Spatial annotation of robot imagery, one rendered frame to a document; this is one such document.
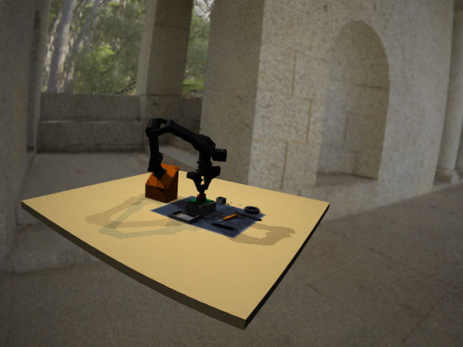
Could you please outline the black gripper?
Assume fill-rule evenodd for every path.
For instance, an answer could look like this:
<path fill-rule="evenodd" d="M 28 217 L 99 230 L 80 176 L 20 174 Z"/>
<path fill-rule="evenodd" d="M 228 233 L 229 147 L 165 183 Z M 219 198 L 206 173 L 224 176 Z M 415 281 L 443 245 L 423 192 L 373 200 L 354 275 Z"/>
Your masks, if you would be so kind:
<path fill-rule="evenodd" d="M 210 161 L 203 161 L 203 160 L 198 159 L 198 161 L 197 161 L 198 170 L 196 170 L 196 172 L 198 172 L 198 173 L 193 172 L 193 171 L 187 173 L 187 178 L 193 180 L 193 183 L 195 184 L 196 189 L 197 189 L 198 192 L 200 192 L 201 182 L 203 180 L 204 180 L 204 184 L 205 184 L 205 190 L 207 190 L 211 180 L 213 178 L 215 178 L 215 177 L 210 177 L 207 173 L 202 173 L 202 169 L 203 169 L 205 163 L 207 163 L 207 165 L 212 165 L 212 162 L 210 162 Z M 204 179 L 201 179 L 201 176 L 203 176 Z"/>

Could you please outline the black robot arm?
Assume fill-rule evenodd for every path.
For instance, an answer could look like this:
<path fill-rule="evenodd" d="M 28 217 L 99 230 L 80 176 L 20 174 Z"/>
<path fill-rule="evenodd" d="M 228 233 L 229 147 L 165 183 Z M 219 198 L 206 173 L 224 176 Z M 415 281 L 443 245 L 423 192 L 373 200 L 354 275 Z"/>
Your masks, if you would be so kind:
<path fill-rule="evenodd" d="M 161 127 L 161 124 L 165 124 L 165 127 Z M 153 172 L 152 175 L 159 179 L 165 174 L 166 169 L 160 165 L 163 154 L 159 152 L 158 136 L 166 133 L 173 133 L 186 142 L 193 144 L 195 150 L 199 151 L 200 160 L 210 161 L 212 157 L 213 161 L 226 162 L 226 149 L 215 148 L 216 144 L 208 136 L 197 135 L 183 126 L 176 124 L 172 119 L 165 120 L 162 117 L 150 119 L 147 123 L 145 133 L 149 137 L 151 151 L 147 170 Z M 215 167 L 207 165 L 207 163 L 205 164 L 202 169 L 203 174 L 207 173 L 210 177 L 217 177 L 220 174 L 220 166 Z"/>

